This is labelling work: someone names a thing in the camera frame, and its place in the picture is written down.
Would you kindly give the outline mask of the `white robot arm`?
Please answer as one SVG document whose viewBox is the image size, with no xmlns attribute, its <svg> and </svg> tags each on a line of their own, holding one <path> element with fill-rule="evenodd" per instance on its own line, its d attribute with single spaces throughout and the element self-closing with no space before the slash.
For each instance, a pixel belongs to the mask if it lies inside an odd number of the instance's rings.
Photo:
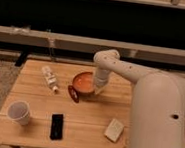
<svg viewBox="0 0 185 148">
<path fill-rule="evenodd" d="M 133 84 L 128 148 L 183 148 L 185 78 L 122 61 L 112 49 L 96 52 L 94 64 L 96 88 L 112 72 Z"/>
</svg>

